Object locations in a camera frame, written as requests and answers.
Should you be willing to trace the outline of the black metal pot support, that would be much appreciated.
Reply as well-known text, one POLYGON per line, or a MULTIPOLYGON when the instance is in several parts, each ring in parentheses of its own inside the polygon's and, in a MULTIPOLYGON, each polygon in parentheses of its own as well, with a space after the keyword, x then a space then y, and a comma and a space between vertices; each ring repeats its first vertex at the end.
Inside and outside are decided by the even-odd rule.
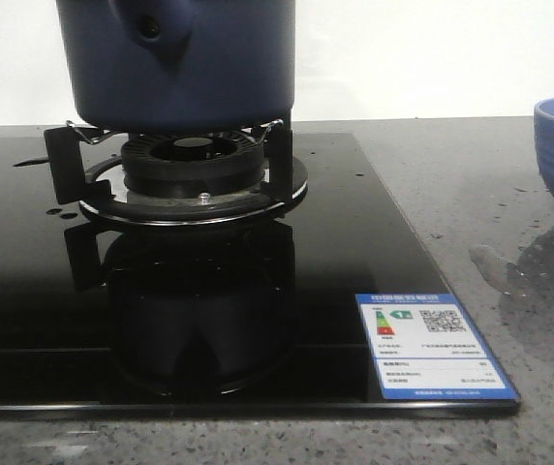
POLYGON ((263 148, 263 179, 243 190, 224 195, 201 193, 193 198, 157 198, 126 187, 121 148, 129 140, 150 134, 131 134, 118 154, 90 168, 83 164, 82 144, 96 145, 111 134, 73 123, 45 132, 47 156, 59 203, 76 202, 89 216, 113 223, 148 227, 199 227, 281 215, 298 205, 307 192, 308 173, 293 155, 292 129, 277 119, 261 126, 195 134, 232 132, 263 148))

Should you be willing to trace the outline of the dark blue cooking pot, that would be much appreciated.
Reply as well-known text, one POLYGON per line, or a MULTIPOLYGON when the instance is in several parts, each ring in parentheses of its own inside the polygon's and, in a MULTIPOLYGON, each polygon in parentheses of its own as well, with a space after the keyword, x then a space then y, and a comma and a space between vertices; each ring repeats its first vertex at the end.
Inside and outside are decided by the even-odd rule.
POLYGON ((262 124, 294 100, 292 1, 60 1, 78 115, 108 130, 262 124))

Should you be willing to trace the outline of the black glass gas stove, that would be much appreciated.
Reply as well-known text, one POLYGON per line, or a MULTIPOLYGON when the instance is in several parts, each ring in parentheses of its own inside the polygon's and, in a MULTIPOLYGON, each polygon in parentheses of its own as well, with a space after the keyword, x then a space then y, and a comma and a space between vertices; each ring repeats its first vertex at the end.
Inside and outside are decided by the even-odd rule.
POLYGON ((358 294, 452 294, 349 134, 299 134, 282 218, 125 231, 55 205, 44 141, 0 136, 0 419, 495 417, 388 400, 358 294))

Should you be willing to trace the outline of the black round gas burner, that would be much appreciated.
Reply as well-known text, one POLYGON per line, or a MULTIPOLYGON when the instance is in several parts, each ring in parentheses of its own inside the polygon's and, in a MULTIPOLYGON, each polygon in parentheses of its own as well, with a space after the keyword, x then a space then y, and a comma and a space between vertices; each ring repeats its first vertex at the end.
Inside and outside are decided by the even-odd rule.
POLYGON ((232 132, 202 136, 143 135, 121 148, 124 183, 157 198, 224 195, 263 179, 263 148, 232 132))

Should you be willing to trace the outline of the blue white energy label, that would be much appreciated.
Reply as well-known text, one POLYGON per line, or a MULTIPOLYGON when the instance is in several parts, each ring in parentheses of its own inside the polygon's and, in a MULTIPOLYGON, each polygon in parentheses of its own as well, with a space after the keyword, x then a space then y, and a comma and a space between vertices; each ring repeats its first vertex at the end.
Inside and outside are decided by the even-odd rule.
POLYGON ((355 298, 384 398, 519 399, 453 294, 357 294, 355 298))

